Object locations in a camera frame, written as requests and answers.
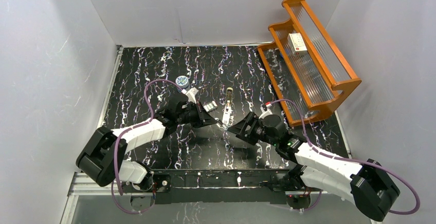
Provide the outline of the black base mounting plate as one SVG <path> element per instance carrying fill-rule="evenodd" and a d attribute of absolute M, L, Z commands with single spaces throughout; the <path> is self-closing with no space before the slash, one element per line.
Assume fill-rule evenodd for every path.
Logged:
<path fill-rule="evenodd" d="M 155 170 L 152 187 L 123 183 L 132 196 L 155 196 L 156 204 L 190 202 L 264 202 L 306 208 L 317 188 L 297 185 L 288 169 Z"/>

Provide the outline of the blue white round tin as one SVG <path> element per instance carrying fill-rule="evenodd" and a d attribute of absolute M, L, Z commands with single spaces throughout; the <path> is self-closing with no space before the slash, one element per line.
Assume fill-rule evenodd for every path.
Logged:
<path fill-rule="evenodd" d="M 190 80 L 187 76 L 178 76 L 175 79 L 175 83 L 181 89 L 189 89 L 190 88 Z"/>

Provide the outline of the white red box on shelf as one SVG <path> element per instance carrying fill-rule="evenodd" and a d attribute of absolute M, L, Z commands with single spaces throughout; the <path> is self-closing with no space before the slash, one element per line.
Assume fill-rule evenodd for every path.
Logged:
<path fill-rule="evenodd" d="M 305 55 L 308 53 L 307 47 L 300 33 L 289 33 L 288 44 L 292 55 Z"/>

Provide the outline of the cream white stapler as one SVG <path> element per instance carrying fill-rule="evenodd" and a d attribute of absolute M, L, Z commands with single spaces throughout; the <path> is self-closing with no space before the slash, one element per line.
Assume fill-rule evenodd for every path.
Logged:
<path fill-rule="evenodd" d="M 225 99 L 225 105 L 224 105 L 224 112 L 222 117 L 222 123 L 227 126 L 230 121 L 230 115 L 231 115 L 231 106 L 232 106 L 232 99 L 233 99 L 233 88 L 227 87 L 226 89 L 226 99 Z"/>

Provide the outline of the orange wooden shelf rack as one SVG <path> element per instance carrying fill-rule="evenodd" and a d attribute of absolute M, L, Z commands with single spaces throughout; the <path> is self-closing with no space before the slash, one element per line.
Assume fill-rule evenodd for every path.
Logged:
<path fill-rule="evenodd" d="M 361 79 L 306 0 L 283 0 L 282 7 L 289 19 L 269 25 L 273 41 L 259 45 L 258 54 L 291 126 L 325 120 Z M 289 33 L 302 35 L 307 54 L 291 54 Z"/>

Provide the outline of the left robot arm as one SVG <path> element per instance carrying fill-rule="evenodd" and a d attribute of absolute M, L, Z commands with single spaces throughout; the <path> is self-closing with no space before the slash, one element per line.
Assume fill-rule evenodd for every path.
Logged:
<path fill-rule="evenodd" d="M 125 160 L 127 152 L 166 138 L 183 124 L 201 128 L 217 123 L 199 102 L 171 101 L 145 122 L 124 129 L 111 130 L 105 126 L 96 129 L 78 155 L 76 166 L 99 186 L 118 180 L 148 191 L 154 183 L 152 169 L 141 162 Z"/>

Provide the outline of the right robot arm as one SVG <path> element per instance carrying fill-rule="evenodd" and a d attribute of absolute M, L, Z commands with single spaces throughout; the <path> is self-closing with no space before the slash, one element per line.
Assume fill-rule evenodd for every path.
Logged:
<path fill-rule="evenodd" d="M 400 195 L 399 188 L 377 161 L 350 162 L 311 146 L 290 132 L 278 115 L 257 116 L 250 112 L 228 131 L 252 145 L 266 142 L 283 159 L 295 163 L 296 168 L 289 172 L 294 189 L 307 186 L 327 191 L 349 201 L 374 221 L 383 221 Z"/>

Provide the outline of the grey staple tray insert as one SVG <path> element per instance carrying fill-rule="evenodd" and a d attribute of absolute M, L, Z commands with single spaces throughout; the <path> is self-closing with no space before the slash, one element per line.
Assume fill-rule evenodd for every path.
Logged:
<path fill-rule="evenodd" d="M 211 112 L 217 109 L 217 104 L 215 101 L 208 102 L 203 105 L 203 108 L 206 112 Z"/>

